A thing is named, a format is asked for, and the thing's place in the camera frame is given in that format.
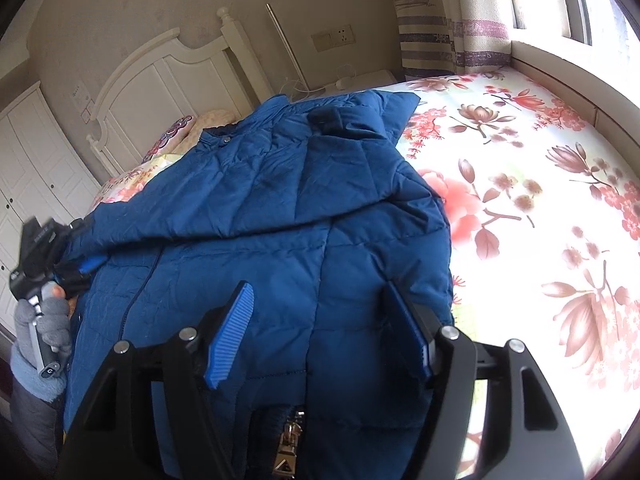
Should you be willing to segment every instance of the window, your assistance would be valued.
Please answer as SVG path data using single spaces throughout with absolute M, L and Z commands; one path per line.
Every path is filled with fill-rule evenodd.
M 640 74 L 640 41 L 615 0 L 584 0 L 591 29 L 590 44 L 610 69 Z
M 514 28 L 557 43 L 570 59 L 640 106 L 640 41 L 616 0 L 512 0 Z M 562 37 L 581 44 L 571 47 Z

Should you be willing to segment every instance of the window sill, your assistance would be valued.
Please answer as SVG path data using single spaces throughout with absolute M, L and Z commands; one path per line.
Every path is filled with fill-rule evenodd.
M 595 56 L 595 49 L 569 38 L 513 29 L 511 54 L 572 88 L 615 120 L 640 144 L 640 86 L 631 87 L 622 70 Z
M 526 44 L 564 59 L 596 76 L 603 83 L 626 96 L 636 107 L 640 107 L 640 87 L 632 86 L 621 77 L 624 67 L 615 66 L 609 59 L 603 59 L 593 47 L 571 40 L 544 36 L 531 30 L 513 29 L 512 40 Z

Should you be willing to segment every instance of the white wardrobe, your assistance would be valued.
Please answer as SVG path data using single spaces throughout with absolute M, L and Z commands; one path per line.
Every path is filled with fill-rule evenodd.
M 69 223 L 88 211 L 99 185 L 66 140 L 37 82 L 0 112 L 0 323 L 15 334 L 8 278 L 22 222 Z

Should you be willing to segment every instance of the striped curtain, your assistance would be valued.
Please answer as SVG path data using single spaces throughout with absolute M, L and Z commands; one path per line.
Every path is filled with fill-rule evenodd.
M 405 77 L 488 72 L 511 59 L 511 0 L 394 0 Z

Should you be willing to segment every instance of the jacket zipper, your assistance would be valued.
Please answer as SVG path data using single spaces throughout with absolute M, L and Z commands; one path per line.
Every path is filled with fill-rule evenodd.
M 276 478 L 296 477 L 296 462 L 298 460 L 300 436 L 305 423 L 304 408 L 297 408 L 284 424 L 280 434 L 280 443 L 276 459 L 273 463 L 273 475 Z
M 129 301 L 129 304 L 127 305 L 124 311 L 124 315 L 122 316 L 122 322 L 120 323 L 120 332 L 118 333 L 118 341 L 122 339 L 122 336 L 124 334 L 124 325 L 127 323 L 127 317 L 129 317 L 129 311 L 131 310 L 131 307 L 136 302 L 136 300 L 139 298 L 140 294 L 142 293 L 142 290 L 146 287 L 146 284 L 148 283 L 149 279 L 151 279 L 151 275 L 156 270 L 156 267 L 158 266 L 158 262 L 160 261 L 160 256 L 162 256 L 163 251 L 164 251 L 164 248 L 161 248 L 158 251 L 158 256 L 156 256 L 156 260 L 154 261 L 154 264 L 151 266 L 151 269 L 149 270 L 149 273 L 146 276 L 145 281 L 142 283 L 142 286 L 140 286 L 140 288 L 135 293 L 131 301 Z

